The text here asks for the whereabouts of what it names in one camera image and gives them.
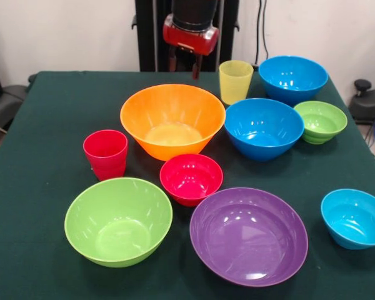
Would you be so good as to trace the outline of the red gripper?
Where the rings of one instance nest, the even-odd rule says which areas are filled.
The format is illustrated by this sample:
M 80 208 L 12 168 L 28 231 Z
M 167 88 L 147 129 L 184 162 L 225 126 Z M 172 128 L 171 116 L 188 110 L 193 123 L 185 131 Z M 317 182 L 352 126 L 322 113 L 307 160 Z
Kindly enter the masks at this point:
M 195 55 L 192 66 L 192 78 L 199 79 L 203 56 L 208 56 L 214 50 L 219 37 L 219 29 L 210 26 L 203 32 L 190 32 L 177 27 L 173 23 L 173 15 L 168 14 L 162 27 L 162 36 L 169 47 L 169 71 L 175 72 L 178 65 L 177 48 L 183 48 Z

